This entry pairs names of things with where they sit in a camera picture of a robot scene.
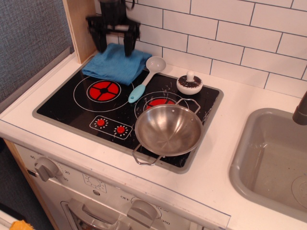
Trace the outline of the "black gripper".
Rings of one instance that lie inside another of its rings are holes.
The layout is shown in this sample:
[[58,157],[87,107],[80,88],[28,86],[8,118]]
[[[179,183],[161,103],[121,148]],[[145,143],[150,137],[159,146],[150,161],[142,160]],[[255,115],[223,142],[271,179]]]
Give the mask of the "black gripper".
[[88,29],[99,52],[107,48],[106,34],[116,33],[124,35],[125,56],[129,57],[135,49],[136,39],[140,37],[140,23],[127,17],[130,6],[125,1],[100,1],[100,16],[88,16]]

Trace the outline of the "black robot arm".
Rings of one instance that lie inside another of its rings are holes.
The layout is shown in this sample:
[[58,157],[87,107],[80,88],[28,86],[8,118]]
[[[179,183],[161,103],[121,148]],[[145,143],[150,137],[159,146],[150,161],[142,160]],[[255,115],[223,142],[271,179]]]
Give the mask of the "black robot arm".
[[107,35],[122,35],[124,37],[125,56],[129,57],[135,49],[136,40],[140,38],[140,22],[127,17],[131,7],[124,0],[101,0],[100,16],[88,16],[88,29],[97,50],[103,53],[107,48]]

